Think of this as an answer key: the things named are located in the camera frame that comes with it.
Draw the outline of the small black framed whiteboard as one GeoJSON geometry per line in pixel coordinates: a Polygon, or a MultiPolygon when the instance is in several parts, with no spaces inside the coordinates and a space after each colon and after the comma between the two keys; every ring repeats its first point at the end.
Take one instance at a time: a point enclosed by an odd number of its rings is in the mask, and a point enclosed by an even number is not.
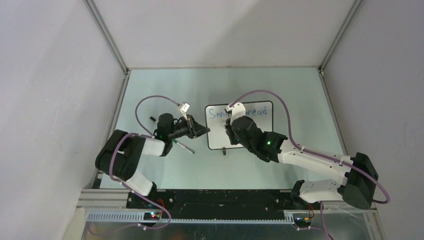
{"type": "MultiPolygon", "coordinates": [[[[274,130],[274,104],[272,101],[252,101],[243,103],[246,116],[250,117],[263,132],[274,130]]],[[[226,134],[225,123],[230,115],[225,111],[226,104],[207,105],[205,107],[206,126],[210,129],[207,133],[207,143],[210,150],[235,149],[242,145],[232,145],[226,134]]]]}

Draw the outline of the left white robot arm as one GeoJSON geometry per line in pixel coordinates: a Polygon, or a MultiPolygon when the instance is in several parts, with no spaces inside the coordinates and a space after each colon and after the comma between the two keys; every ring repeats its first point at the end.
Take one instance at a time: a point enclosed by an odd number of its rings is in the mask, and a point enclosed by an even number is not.
{"type": "Polygon", "coordinates": [[[170,113],[163,113],[156,120],[156,125],[153,136],[115,130],[95,159],[97,170],[131,192],[139,193],[138,201],[145,208],[156,206],[158,194],[154,192],[156,184],[138,171],[142,157],[165,157],[171,151],[174,140],[181,137],[196,139],[210,132],[190,114],[175,118],[170,113]]]}

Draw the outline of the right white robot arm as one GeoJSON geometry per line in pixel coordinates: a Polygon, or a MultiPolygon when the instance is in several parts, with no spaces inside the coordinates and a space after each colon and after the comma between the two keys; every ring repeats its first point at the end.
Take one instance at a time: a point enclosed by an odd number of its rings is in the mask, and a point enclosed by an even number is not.
{"type": "Polygon", "coordinates": [[[326,155],[294,145],[288,137],[262,131],[248,116],[225,121],[225,131],[233,145],[240,144],[264,162],[298,166],[327,177],[325,180],[298,180],[291,192],[291,204],[304,209],[316,202],[344,201],[369,210],[374,202],[378,173],[364,153],[326,155]]]}

